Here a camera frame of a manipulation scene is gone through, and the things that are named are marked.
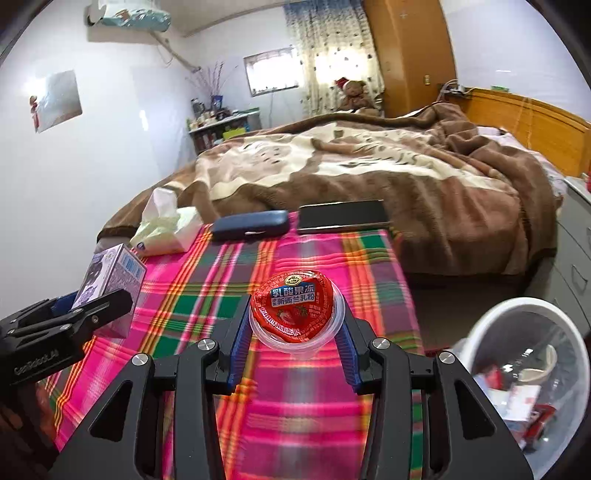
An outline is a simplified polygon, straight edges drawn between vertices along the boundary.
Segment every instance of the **air conditioner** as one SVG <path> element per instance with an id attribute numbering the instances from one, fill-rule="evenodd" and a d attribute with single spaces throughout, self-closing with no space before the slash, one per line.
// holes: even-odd
<path id="1" fill-rule="evenodd" d="M 88 23 L 166 32 L 170 14 L 159 6 L 156 0 L 94 0 L 88 7 Z"/>

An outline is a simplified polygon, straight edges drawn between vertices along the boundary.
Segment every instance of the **teddy bear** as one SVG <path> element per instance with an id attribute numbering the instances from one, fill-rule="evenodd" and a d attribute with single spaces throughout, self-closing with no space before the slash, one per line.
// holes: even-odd
<path id="1" fill-rule="evenodd" d="M 362 115 L 379 116 L 379 111 L 375 108 L 372 99 L 365 93 L 365 82 L 362 80 L 347 80 L 339 84 L 345 97 L 339 103 L 339 110 L 353 110 Z"/>

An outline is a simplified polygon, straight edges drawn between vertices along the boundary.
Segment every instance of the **wooden headboard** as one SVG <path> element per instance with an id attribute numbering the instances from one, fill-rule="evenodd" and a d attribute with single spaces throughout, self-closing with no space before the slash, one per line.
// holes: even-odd
<path id="1" fill-rule="evenodd" d="M 450 98 L 477 125 L 503 128 L 563 174 L 578 177 L 591 163 L 591 124 L 539 100 L 474 89 L 468 98 Z"/>

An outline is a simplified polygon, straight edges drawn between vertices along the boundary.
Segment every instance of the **wooden wardrobe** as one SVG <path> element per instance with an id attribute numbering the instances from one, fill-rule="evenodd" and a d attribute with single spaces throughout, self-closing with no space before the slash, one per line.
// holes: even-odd
<path id="1" fill-rule="evenodd" d="M 386 116 L 405 115 L 437 99 L 456 65 L 439 0 L 365 0 L 384 77 Z"/>

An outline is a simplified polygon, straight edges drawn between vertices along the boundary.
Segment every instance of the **wall picture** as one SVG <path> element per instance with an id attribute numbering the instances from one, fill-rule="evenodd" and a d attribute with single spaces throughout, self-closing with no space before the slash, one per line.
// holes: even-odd
<path id="1" fill-rule="evenodd" d="M 35 131 L 43 132 L 82 114 L 74 70 L 55 73 L 37 83 L 29 98 Z"/>

